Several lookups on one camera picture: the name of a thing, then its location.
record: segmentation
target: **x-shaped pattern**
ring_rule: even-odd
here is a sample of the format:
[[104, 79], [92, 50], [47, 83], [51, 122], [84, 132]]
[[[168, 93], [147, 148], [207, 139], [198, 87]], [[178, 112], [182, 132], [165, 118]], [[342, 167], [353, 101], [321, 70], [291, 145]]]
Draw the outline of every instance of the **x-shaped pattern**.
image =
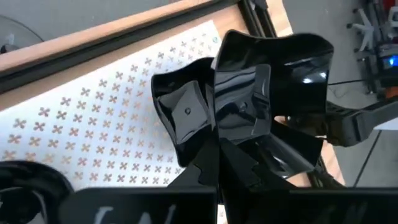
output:
[[30, 146], [39, 146], [41, 138], [30, 137]]
[[44, 126], [45, 126], [45, 123], [35, 122], [35, 126], [33, 127], [33, 130], [44, 131]]
[[132, 165], [132, 170], [136, 170], [136, 171], [139, 171], [139, 164], [133, 164]]
[[97, 181], [98, 180], [98, 174], [97, 173], [91, 173], [90, 174], [90, 180], [91, 181]]
[[142, 86], [142, 87], [145, 87], [146, 83], [147, 82], [145, 80], [139, 80], [139, 85]]
[[109, 96], [109, 102], [110, 103], [116, 103], [116, 100], [118, 99], [117, 96]]
[[142, 152], [136, 152], [136, 155], [134, 156], [134, 158], [140, 158], [142, 157]]
[[145, 59], [145, 64], [146, 65], [150, 65], [151, 62], [152, 62], [152, 59], [149, 59], [149, 58]]
[[111, 152], [109, 153], [110, 156], [117, 156], [118, 155], [118, 149], [116, 148], [111, 148]]
[[54, 161], [54, 157], [55, 157], [54, 154], [46, 154], [46, 155], [44, 156], [43, 162], [51, 163], [51, 162]]
[[144, 147], [144, 140], [139, 140], [137, 146]]
[[106, 87], [106, 85], [108, 84], [108, 81], [105, 81], [105, 80], [100, 80], [99, 81], [99, 86], [101, 87]]
[[27, 161], [35, 161], [35, 156], [36, 156], [36, 153], [27, 152], [27, 153], [25, 153], [25, 160], [27, 160]]
[[123, 72], [116, 72], [116, 78], [122, 80], [123, 79]]
[[144, 171], [150, 172], [150, 165], [144, 165]]
[[96, 153], [104, 154], [105, 147], [104, 146], [97, 146]]
[[123, 157], [130, 157], [130, 150], [123, 150]]
[[153, 153], [147, 153], [147, 160], [152, 160]]
[[113, 115], [113, 108], [107, 108], [106, 115]]
[[100, 135], [99, 140], [104, 140], [104, 141], [106, 141], [107, 138], [108, 138], [108, 134], [107, 134], [107, 133], [101, 133], [101, 134], [99, 134], [99, 135]]
[[67, 112], [58, 111], [57, 119], [65, 119]]
[[131, 75], [129, 75], [129, 79], [127, 80], [129, 83], [134, 83], [134, 81], [136, 80], [135, 77], [132, 77]]
[[123, 106], [129, 106], [129, 103], [130, 103], [130, 100], [128, 100], [128, 99], [123, 99], [122, 105], [123, 105]]
[[101, 159], [94, 159], [93, 161], [93, 167], [101, 167]]
[[73, 115], [73, 122], [81, 122], [81, 119], [83, 118], [83, 115]]
[[106, 166], [106, 168], [113, 169], [114, 168], [114, 161], [108, 161], [108, 165]]
[[130, 71], [137, 72], [138, 66], [131, 65]]
[[49, 140], [49, 144], [47, 146], [48, 147], [54, 147], [54, 148], [58, 147], [58, 140], [50, 139]]
[[159, 184], [159, 178], [158, 177], [154, 177], [154, 181], [152, 182], [152, 184]]
[[62, 99], [61, 99], [61, 105], [69, 106], [71, 100], [72, 100], [71, 98], [62, 97]]
[[120, 143], [120, 136], [113, 136], [113, 142]]
[[79, 134], [78, 128], [70, 128], [70, 132], [69, 132], [70, 136], [77, 136], [78, 134]]
[[4, 160], [14, 160], [16, 153], [17, 153], [16, 151], [5, 150], [2, 159], [4, 159]]
[[142, 69], [142, 74], [143, 75], [148, 76], [148, 72], [149, 72], [148, 69], [146, 69], [146, 68]]
[[61, 164], [70, 164], [72, 156], [62, 156]]
[[137, 182], [137, 176], [130, 176], [130, 183], [136, 183]]
[[88, 96], [88, 94], [90, 94], [90, 90], [83, 87], [83, 88], [81, 89], [80, 95], [81, 95], [81, 96]]
[[49, 116], [49, 112], [50, 112], [50, 108], [46, 108], [46, 109], [40, 108], [39, 116], [48, 117]]
[[86, 163], [87, 163], [87, 158], [80, 157], [78, 162], [77, 162], [77, 165], [78, 166], [86, 166]]
[[132, 138], [127, 137], [126, 138], [126, 144], [131, 145], [132, 144]]
[[142, 177], [142, 184], [148, 184], [148, 177]]
[[101, 105], [93, 105], [93, 109], [91, 109], [91, 111], [99, 113], [100, 109], [101, 109]]
[[112, 180], [112, 174], [105, 174], [104, 181], [110, 182]]
[[90, 151], [90, 144], [83, 144], [82, 146], [81, 146], [81, 151], [82, 152], [89, 152]]
[[127, 162], [120, 162], [120, 168], [119, 169], [127, 169]]
[[26, 120], [20, 120], [19, 118], [15, 119], [15, 123], [13, 125], [14, 128], [25, 128]]
[[96, 118], [88, 118], [88, 125], [97, 125], [97, 119]]
[[123, 123], [117, 123], [117, 124], [116, 124], [116, 130], [123, 131], [123, 126], [124, 126]]
[[119, 91], [120, 90], [120, 84], [113, 83], [112, 90]]
[[87, 104], [86, 102], [82, 102], [79, 100], [79, 102], [77, 102], [77, 108], [84, 110], [84, 109], [86, 109], [86, 104]]
[[118, 181], [117, 182], [124, 182], [124, 175], [118, 175]]
[[52, 132], [53, 132], [54, 134], [55, 134], [55, 133], [61, 134], [61, 133], [62, 133], [62, 128], [63, 128], [63, 126], [54, 125], [54, 126], [53, 126]]
[[8, 143], [15, 143], [15, 144], [19, 144], [21, 141], [22, 136], [21, 135], [15, 135], [15, 134], [10, 134], [8, 136]]
[[130, 126], [129, 127], [129, 133], [134, 133], [136, 131], [136, 127], [135, 126]]
[[96, 92], [95, 93], [95, 98], [96, 99], [100, 99], [100, 100], [103, 100], [104, 99], [104, 93], [100, 93], [100, 92]]
[[104, 120], [103, 127], [104, 128], [109, 128], [110, 126], [111, 126], [111, 121]]
[[75, 142], [67, 142], [67, 146], [65, 147], [66, 150], [70, 149], [70, 150], [74, 150], [76, 146]]
[[83, 172], [75, 172], [75, 176], [73, 177], [74, 179], [83, 179]]
[[92, 139], [92, 138], [93, 138], [93, 135], [94, 135], [94, 131], [89, 131], [89, 130], [87, 130], [87, 131], [86, 131], [86, 134], [85, 134], [85, 138]]
[[126, 118], [126, 116], [127, 116], [127, 111], [120, 111], [119, 113], [120, 118]]
[[126, 87], [126, 90], [124, 91], [124, 93], [127, 95], [131, 95], [131, 90], [132, 90], [132, 88]]

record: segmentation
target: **black cable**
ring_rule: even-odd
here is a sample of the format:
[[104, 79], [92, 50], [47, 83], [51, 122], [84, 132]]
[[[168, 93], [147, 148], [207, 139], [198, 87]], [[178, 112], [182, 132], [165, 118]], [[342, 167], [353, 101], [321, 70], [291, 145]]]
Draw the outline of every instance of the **black cable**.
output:
[[375, 138], [375, 140], [373, 142], [373, 145], [371, 147], [371, 150], [369, 150], [368, 155], [366, 156], [365, 161], [362, 164], [361, 170], [359, 170], [359, 174], [356, 177], [356, 180], [354, 182], [354, 186], [353, 187], [356, 187], [358, 185], [358, 182], [359, 182], [359, 180], [360, 180], [360, 178], [361, 178], [361, 176], [363, 174], [363, 171], [365, 170], [366, 164], [368, 164], [369, 158], [371, 157], [371, 154], [372, 154], [372, 152], [374, 150], [374, 147], [376, 146], [376, 143], [379, 140], [380, 134], [381, 134], [381, 131], [378, 132], [378, 134], [377, 134], [377, 136], [376, 136], [376, 138]]
[[25, 27], [25, 29], [31, 31], [37, 38], [39, 38], [42, 42], [44, 42], [44, 39], [39, 34], [34, 32], [31, 28], [27, 27], [25, 24], [15, 20], [15, 19], [11, 19], [10, 17], [4, 16], [4, 15], [0, 15], [0, 17], [3, 17], [3, 18], [8, 19], [8, 20], [10, 20], [12, 22], [15, 22], [15, 23], [21, 25], [22, 27]]

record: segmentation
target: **black plastic part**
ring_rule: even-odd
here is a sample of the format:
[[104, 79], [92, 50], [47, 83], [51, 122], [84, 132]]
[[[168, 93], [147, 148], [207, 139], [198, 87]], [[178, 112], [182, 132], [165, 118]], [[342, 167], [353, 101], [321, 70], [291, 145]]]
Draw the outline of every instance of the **black plastic part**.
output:
[[216, 223], [217, 191], [203, 186], [90, 188], [68, 197], [59, 214], [61, 224]]
[[[67, 178], [59, 173], [59, 171], [49, 166], [29, 161], [0, 162], [0, 189], [4, 190], [18, 187], [28, 190], [29, 192], [37, 192], [40, 195], [39, 197], [42, 197], [45, 204], [43, 209], [46, 210], [48, 223], [54, 224], [59, 223], [57, 216], [58, 206], [73, 193], [73, 188]], [[24, 208], [25, 205], [23, 204], [30, 203], [29, 198], [22, 199], [24, 199], [24, 201], [15, 201], [17, 200], [16, 198], [11, 201], [5, 201], [5, 198], [1, 199], [1, 202], [5, 206], [4, 209], [14, 206], [14, 210], [13, 213], [0, 212], [0, 222], [7, 220], [7, 217], [3, 215], [12, 216], [14, 212], [17, 213], [18, 210]]]

